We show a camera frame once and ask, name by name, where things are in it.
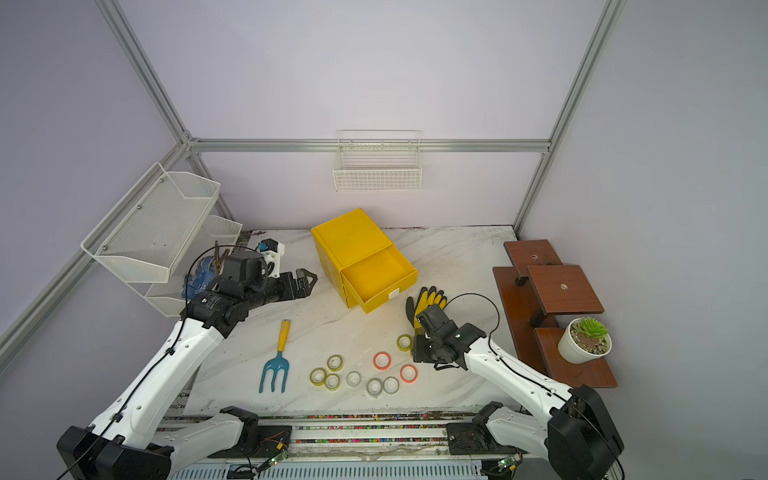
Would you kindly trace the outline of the yellow plastic drawer cabinet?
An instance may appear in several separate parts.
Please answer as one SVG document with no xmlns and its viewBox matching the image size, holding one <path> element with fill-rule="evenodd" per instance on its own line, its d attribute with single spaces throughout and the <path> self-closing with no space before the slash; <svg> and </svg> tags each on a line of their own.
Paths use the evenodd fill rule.
<svg viewBox="0 0 768 480">
<path fill-rule="evenodd" d="M 355 289 L 342 279 L 342 272 L 393 242 L 362 208 L 313 227 L 311 234 L 326 276 L 346 307 L 354 308 L 359 299 Z"/>
</svg>

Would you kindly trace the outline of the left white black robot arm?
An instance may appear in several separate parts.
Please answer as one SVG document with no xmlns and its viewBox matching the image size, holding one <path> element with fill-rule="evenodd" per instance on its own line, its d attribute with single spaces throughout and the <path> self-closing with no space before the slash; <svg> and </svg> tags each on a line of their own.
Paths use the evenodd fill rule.
<svg viewBox="0 0 768 480">
<path fill-rule="evenodd" d="M 207 421 L 159 438 L 156 430 L 202 362 L 244 321 L 269 303 L 308 297 L 316 274 L 299 269 L 276 278 L 219 276 L 183 309 L 149 364 L 89 426 L 71 426 L 57 450 L 76 479 L 168 479 L 221 452 L 254 456 L 273 450 L 257 414 L 225 407 Z"/>
</svg>

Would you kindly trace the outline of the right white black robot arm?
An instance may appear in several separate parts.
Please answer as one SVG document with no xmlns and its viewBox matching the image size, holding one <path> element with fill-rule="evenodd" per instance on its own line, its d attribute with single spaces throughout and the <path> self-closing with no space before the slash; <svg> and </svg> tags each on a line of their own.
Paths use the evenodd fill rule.
<svg viewBox="0 0 768 480">
<path fill-rule="evenodd" d="M 480 420 L 493 440 L 545 458 L 562 479 L 602 479 L 616 466 L 623 440 L 599 393 L 571 387 L 511 356 L 473 324 L 457 326 L 438 305 L 413 315 L 424 331 L 427 358 L 478 375 L 529 412 L 515 414 L 499 405 Z"/>
</svg>

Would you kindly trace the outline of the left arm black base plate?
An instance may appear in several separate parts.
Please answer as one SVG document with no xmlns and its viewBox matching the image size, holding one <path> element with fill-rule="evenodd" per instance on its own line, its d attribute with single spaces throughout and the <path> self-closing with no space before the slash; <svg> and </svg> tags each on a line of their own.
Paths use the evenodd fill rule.
<svg viewBox="0 0 768 480">
<path fill-rule="evenodd" d="M 233 447 L 214 452 L 209 458 L 273 458 L 288 448 L 291 433 L 289 425 L 251 426 Z"/>
</svg>

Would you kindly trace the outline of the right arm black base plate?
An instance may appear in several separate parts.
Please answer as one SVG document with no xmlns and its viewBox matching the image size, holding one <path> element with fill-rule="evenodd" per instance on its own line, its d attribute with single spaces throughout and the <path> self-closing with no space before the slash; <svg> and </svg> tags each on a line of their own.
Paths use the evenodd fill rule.
<svg viewBox="0 0 768 480">
<path fill-rule="evenodd" d="M 477 427 L 473 423 L 449 423 L 446 431 L 451 455 L 503 455 L 518 452 L 514 446 L 499 444 L 485 427 Z"/>
</svg>

